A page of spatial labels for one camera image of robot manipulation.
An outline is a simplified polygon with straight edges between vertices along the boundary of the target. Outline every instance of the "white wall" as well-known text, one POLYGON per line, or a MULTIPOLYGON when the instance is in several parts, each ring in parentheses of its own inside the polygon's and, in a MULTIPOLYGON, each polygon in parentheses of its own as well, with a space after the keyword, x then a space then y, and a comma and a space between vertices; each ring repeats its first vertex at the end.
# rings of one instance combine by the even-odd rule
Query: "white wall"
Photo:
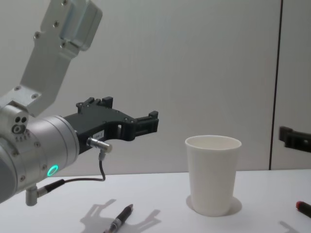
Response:
MULTIPOLYGON (((133 117, 158 110, 158 133, 110 141, 107 173, 186 171, 184 140, 198 134, 236 137, 239 169, 268 169, 279 0, 95 2, 104 18, 92 47, 72 61, 42 116, 106 96, 133 117)), ((1 3, 0 93, 19 82, 48 3, 1 3)), ((96 161, 92 150, 59 175, 98 174, 96 161)))
POLYGON ((311 154, 284 147, 280 126, 311 133, 311 1, 285 0, 280 44, 272 169, 311 168, 311 154))

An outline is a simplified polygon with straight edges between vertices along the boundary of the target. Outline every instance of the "white paper cup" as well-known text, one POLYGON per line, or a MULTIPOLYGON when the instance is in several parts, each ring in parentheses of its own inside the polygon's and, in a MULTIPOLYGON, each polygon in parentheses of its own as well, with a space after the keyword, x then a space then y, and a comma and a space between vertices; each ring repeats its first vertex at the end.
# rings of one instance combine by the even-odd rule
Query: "white paper cup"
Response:
POLYGON ((231 205, 238 155, 242 143, 215 135, 186 140, 191 201, 205 216, 223 216, 231 205))

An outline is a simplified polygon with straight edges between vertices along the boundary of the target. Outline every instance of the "black cable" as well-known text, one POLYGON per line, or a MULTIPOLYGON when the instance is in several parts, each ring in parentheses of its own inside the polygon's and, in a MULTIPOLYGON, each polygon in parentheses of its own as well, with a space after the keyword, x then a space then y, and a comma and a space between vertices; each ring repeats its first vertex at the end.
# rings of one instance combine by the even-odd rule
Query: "black cable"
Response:
POLYGON ((53 182, 51 184, 48 184, 46 186, 44 186, 43 188, 45 188, 47 190, 47 193, 51 192, 52 190, 62 186, 63 184, 65 183, 69 183, 69 182, 74 182, 74 181, 105 181, 106 180, 106 176, 105 176, 105 173, 104 173, 104 169, 103 169, 103 162, 102 161, 99 161, 99 169, 101 171, 101 174, 102 174, 102 179, 98 179, 98 178, 76 178, 76 179, 70 179, 70 180, 58 180, 56 182, 53 182))
POLYGON ((103 177, 102 179, 98 179, 98 178, 76 178, 76 179, 66 180, 65 183, 74 182, 74 181, 105 181, 106 180, 106 176, 105 176, 105 173, 104 173, 103 162, 102 161, 99 161, 99 169, 100 169, 102 177, 103 177))

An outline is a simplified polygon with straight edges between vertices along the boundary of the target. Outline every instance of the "paper cup rim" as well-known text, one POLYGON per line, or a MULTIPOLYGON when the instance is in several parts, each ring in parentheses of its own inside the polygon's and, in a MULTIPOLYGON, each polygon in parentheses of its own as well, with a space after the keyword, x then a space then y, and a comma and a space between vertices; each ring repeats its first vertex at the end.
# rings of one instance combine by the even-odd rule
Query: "paper cup rim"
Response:
POLYGON ((233 138, 233 137, 228 137, 228 136, 221 136, 221 135, 197 135, 197 136, 192 136, 192 137, 188 137, 186 140, 185 140, 185 144, 186 146, 188 147, 191 147, 191 148, 195 148, 195 149, 199 149, 199 150, 212 150, 212 151, 224 151, 224 150, 234 150, 234 149, 238 149, 242 146, 242 142, 236 138, 233 138), (238 146, 236 147, 230 147, 230 148, 223 148, 223 149, 212 149, 212 148, 203 148, 203 147, 196 147, 192 144, 189 143, 189 141, 191 139, 194 139, 194 138, 199 138, 199 137, 221 137, 221 138, 228 138, 228 139, 231 139, 235 142, 238 143, 238 146))

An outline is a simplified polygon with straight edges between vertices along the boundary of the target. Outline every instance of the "table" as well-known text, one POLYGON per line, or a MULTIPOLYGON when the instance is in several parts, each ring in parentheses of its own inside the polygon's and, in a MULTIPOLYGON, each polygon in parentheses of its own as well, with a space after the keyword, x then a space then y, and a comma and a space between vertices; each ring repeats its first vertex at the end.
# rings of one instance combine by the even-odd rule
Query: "table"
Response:
MULTIPOLYGON (((48 178, 38 187, 58 179, 48 178)), ((295 209, 298 200, 311 203, 311 170, 237 172, 234 206, 223 217, 195 213, 188 207, 189 194, 187 173, 72 182, 41 197, 34 207, 25 205, 22 192, 0 204, 0 232, 102 233, 131 203, 134 212, 119 233, 311 232, 311 218, 295 209)))

